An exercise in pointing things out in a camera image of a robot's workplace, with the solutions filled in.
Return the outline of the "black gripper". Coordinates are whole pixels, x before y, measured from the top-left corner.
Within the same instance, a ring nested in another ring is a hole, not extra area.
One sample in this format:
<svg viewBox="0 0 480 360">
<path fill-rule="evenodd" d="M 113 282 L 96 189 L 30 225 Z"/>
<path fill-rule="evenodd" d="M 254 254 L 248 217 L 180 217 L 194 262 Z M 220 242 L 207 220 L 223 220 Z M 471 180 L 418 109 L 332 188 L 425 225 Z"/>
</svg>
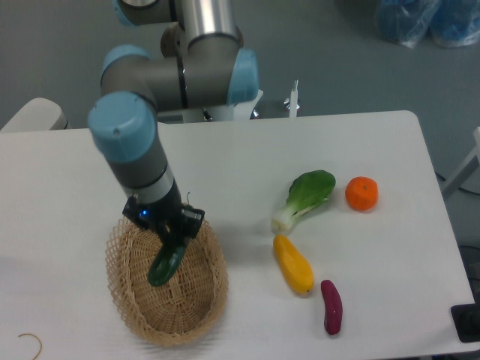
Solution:
<svg viewBox="0 0 480 360">
<path fill-rule="evenodd" d="M 182 202 L 174 181 L 171 189 L 154 202 L 141 203 L 140 196 L 130 195 L 122 214 L 142 230 L 156 233 L 163 245 L 174 240 L 176 247 L 186 248 L 203 224 L 205 212 Z"/>
</svg>

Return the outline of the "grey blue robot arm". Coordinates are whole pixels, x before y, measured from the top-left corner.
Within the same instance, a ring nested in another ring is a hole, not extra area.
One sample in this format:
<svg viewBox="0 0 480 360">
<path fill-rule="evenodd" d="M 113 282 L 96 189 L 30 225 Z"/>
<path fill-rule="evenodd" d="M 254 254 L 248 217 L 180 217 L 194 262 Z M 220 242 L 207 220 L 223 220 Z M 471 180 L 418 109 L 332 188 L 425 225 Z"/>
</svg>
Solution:
<svg viewBox="0 0 480 360">
<path fill-rule="evenodd" d="M 115 1 L 113 7 L 125 25 L 175 23 L 184 35 L 160 60 L 132 45 L 109 51 L 88 128 L 127 195 L 124 216 L 165 244 L 185 246 L 204 213 L 182 202 L 158 136 L 158 113 L 252 101 L 257 58 L 241 45 L 229 1 Z"/>
</svg>

